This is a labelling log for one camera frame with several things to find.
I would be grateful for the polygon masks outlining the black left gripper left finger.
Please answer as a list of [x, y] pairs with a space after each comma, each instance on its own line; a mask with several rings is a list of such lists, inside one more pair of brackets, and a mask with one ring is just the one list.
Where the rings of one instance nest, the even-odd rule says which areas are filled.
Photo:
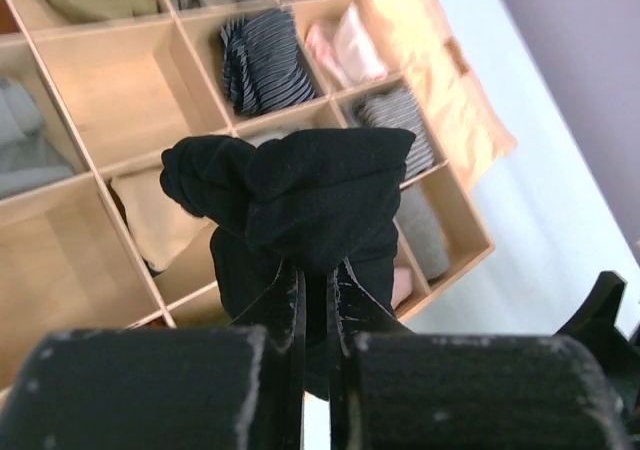
[[228, 326], [74, 329], [28, 354], [1, 411], [5, 449], [297, 449], [303, 273], [282, 264]]

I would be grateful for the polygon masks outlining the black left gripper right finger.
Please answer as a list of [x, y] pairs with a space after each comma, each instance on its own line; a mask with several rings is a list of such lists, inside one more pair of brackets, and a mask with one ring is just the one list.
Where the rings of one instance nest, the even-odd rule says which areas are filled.
[[566, 335], [410, 331], [357, 282], [328, 280], [335, 449], [626, 449], [630, 420]]

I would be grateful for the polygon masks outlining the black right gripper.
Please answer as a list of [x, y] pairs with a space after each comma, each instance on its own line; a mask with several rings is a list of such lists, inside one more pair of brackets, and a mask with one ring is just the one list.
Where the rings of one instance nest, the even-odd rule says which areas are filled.
[[639, 419], [639, 340], [616, 326], [626, 282], [614, 271], [602, 271], [578, 310], [556, 332], [584, 345], [615, 390], [621, 413]]

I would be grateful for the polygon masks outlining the black garment pile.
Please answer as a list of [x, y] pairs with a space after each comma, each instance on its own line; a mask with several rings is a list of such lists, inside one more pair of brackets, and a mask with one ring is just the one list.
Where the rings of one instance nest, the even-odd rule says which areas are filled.
[[282, 262], [303, 271], [304, 385], [319, 399], [329, 396], [328, 277], [349, 263], [379, 305], [392, 306], [394, 217], [414, 139], [405, 129], [308, 129], [257, 146], [187, 137], [162, 153], [163, 192], [216, 225], [210, 251], [231, 318], [267, 289]]

